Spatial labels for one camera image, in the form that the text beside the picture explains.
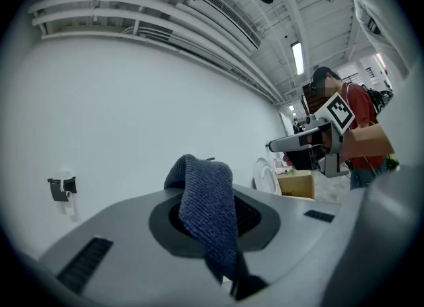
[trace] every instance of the red shirt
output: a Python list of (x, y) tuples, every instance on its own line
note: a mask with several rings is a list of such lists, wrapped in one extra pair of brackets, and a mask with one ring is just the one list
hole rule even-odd
[[(358, 84), (352, 83), (349, 85), (349, 97), (347, 99), (346, 88), (347, 83), (343, 84), (341, 94), (342, 98), (346, 101), (346, 103), (348, 103), (349, 107), (355, 114), (355, 120), (352, 122), (352, 124), (350, 124), (350, 129), (353, 130), (359, 125), (363, 125), (364, 123), (369, 123), (369, 125), (377, 123), (376, 112), (374, 110), (374, 106), (372, 105), (371, 98), (366, 90)], [(383, 164), (385, 157), (386, 156), (368, 156), (367, 159), (373, 168), (378, 168)], [(363, 157), (351, 158), (350, 161), (355, 167), (359, 169), (370, 168), (365, 158)]]

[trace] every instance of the white wall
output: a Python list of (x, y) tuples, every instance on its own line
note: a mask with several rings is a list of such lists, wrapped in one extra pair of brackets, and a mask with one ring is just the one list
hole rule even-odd
[(284, 124), (284, 129), (286, 130), (286, 133), (288, 135), (294, 135), (294, 130), (293, 130), (293, 115), (291, 113), (288, 112), (288, 108), (281, 108), (280, 110), (280, 115), (281, 118), (283, 120), (283, 124)]
[(374, 89), (378, 91), (387, 90), (388, 88), (384, 84), (386, 75), (381, 72), (381, 69), (375, 60), (374, 55), (362, 58), (360, 61), (362, 62), (364, 68), (371, 68), (371, 71), (375, 76), (374, 78), (371, 78), (371, 81), (374, 84)]
[(294, 112), (296, 113), (296, 116), (293, 116), (293, 111), (290, 111), (289, 107), (287, 107), (286, 113), (291, 122), (293, 122), (294, 118), (297, 118), (299, 121), (306, 118), (306, 112), (300, 99), (292, 101), (290, 104), (294, 107)]
[(252, 184), (265, 144), (283, 137), (264, 99), (190, 60), (100, 39), (39, 44), (1, 84), (0, 189), (18, 248), (39, 257), (78, 223), (61, 215), (47, 178), (76, 176), (81, 221), (163, 188), (178, 157), (215, 157)]
[(341, 77), (341, 79), (352, 76), (357, 72), (358, 70), (353, 63), (345, 64), (343, 67), (336, 69), (336, 73)]

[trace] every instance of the cardboard box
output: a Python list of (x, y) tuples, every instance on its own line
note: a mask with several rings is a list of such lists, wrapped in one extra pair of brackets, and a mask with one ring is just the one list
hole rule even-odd
[(313, 175), (310, 170), (295, 170), (277, 175), (283, 195), (315, 199)]

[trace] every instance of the jeans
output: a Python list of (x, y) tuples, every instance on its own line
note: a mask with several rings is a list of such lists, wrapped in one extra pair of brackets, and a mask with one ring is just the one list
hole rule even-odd
[[(374, 171), (377, 176), (386, 173), (388, 171), (386, 162), (383, 162), (383, 164), (375, 168)], [(374, 181), (374, 174), (371, 169), (359, 169), (354, 166), (352, 174), (350, 174), (350, 190), (368, 187), (372, 181)]]

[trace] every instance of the backpack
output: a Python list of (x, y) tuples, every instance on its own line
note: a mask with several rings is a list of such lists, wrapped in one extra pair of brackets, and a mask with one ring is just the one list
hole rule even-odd
[(383, 90), (382, 92), (379, 92), (377, 90), (368, 89), (364, 84), (362, 84), (362, 87), (365, 89), (367, 94), (370, 96), (372, 105), (374, 107), (374, 111), (376, 112), (376, 115), (378, 115), (381, 110), (386, 106), (387, 103), (392, 99), (393, 92), (389, 90)]

